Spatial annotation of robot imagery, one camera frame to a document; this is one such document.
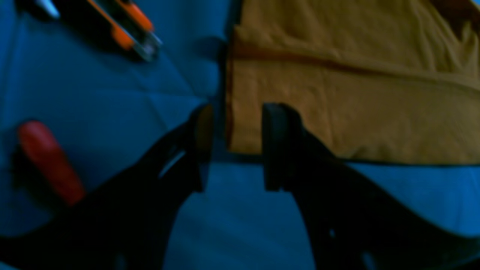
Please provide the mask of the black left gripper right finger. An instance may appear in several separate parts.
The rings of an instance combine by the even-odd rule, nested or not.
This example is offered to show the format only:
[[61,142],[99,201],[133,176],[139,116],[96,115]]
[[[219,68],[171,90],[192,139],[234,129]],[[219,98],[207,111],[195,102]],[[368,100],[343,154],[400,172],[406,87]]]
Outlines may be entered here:
[[293,195],[318,270],[478,270],[479,237],[440,229],[337,158],[283,103],[262,106],[265,188]]

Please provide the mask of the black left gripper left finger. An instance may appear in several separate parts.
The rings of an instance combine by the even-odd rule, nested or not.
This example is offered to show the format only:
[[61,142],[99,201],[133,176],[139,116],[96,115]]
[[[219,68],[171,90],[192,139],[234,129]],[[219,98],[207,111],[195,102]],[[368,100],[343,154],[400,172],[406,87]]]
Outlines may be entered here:
[[1,262],[19,270],[160,270],[182,204],[202,192],[214,133],[211,104],[161,137],[130,168],[49,223],[1,237]]

